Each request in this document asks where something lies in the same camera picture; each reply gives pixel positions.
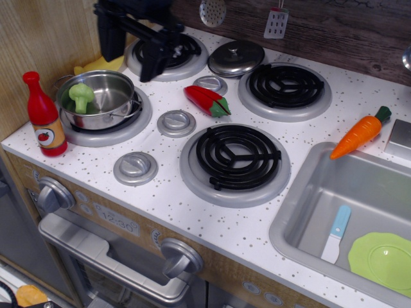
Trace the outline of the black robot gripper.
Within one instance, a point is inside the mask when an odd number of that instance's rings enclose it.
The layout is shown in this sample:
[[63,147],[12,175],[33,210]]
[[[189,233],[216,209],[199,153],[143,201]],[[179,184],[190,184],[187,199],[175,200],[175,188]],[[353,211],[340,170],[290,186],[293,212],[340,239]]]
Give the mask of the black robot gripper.
[[175,46],[184,31],[183,23],[171,12],[172,4],[172,1],[97,1],[94,14],[104,59],[111,62],[123,56],[129,33],[148,41],[143,46],[140,81],[149,82],[162,74],[168,61],[163,45]]

